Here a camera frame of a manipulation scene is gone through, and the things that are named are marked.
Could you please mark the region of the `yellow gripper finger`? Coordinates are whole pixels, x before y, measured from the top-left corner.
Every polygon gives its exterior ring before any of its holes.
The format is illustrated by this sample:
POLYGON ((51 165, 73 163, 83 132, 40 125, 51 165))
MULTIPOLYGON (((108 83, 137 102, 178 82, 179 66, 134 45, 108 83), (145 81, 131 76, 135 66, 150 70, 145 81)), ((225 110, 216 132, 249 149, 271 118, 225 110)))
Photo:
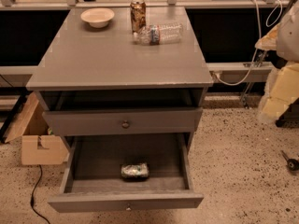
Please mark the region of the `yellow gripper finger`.
POLYGON ((299 98, 299 63, 287 62, 284 67, 274 67, 268 75, 264 96, 258 106, 258 121, 277 121, 299 98))
POLYGON ((279 25, 275 25, 266 35, 260 38, 256 44, 256 49, 261 50, 276 50, 277 49, 277 38, 278 38, 279 25))

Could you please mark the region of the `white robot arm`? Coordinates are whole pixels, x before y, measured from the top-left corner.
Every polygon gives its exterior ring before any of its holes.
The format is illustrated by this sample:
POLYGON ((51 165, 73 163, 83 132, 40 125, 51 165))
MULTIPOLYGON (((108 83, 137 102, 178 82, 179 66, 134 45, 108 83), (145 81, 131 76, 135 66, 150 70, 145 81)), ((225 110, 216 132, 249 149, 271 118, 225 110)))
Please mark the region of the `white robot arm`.
POLYGON ((259 103, 259 121, 274 123, 299 99, 299 1, 278 25, 257 41, 255 47, 273 50, 287 62, 281 69, 272 69, 259 103))

